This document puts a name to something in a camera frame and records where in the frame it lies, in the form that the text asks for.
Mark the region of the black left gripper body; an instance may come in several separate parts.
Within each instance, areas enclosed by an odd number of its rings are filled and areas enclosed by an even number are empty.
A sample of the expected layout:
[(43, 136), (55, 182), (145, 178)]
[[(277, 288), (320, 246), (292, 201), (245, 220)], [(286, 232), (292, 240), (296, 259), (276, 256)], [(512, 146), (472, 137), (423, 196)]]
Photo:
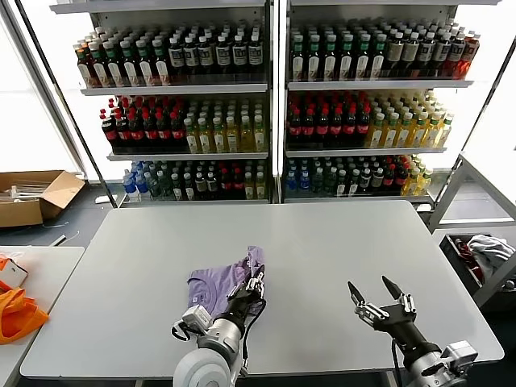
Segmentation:
[(226, 313), (245, 322), (249, 317), (259, 316), (265, 308), (264, 287), (251, 288), (241, 285), (227, 299)]

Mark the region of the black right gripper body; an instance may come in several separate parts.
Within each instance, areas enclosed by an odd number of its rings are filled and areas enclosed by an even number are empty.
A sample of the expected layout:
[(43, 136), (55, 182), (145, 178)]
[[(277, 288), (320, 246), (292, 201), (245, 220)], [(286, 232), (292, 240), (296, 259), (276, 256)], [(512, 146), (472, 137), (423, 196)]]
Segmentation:
[(423, 356), (436, 351), (436, 345), (427, 341), (415, 326), (416, 313), (406, 313), (405, 308), (400, 304), (382, 306), (381, 310), (389, 316), (377, 319), (372, 327), (375, 331), (389, 334), (404, 356)]

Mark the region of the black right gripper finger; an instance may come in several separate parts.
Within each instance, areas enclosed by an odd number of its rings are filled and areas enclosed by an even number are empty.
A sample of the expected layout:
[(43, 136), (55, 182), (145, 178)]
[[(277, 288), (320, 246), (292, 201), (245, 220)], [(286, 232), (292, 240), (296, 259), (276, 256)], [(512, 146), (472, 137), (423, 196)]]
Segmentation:
[(347, 286), (351, 300), (355, 304), (355, 314), (365, 323), (378, 323), (388, 318), (388, 313), (380, 307), (366, 302), (360, 291), (349, 281)]
[(397, 301), (399, 305), (402, 306), (402, 310), (405, 314), (416, 313), (414, 298), (410, 293), (404, 293), (396, 283), (391, 281), (386, 276), (382, 277), (382, 281), (386, 289), (389, 291), (390, 295), (393, 297), (393, 299)]

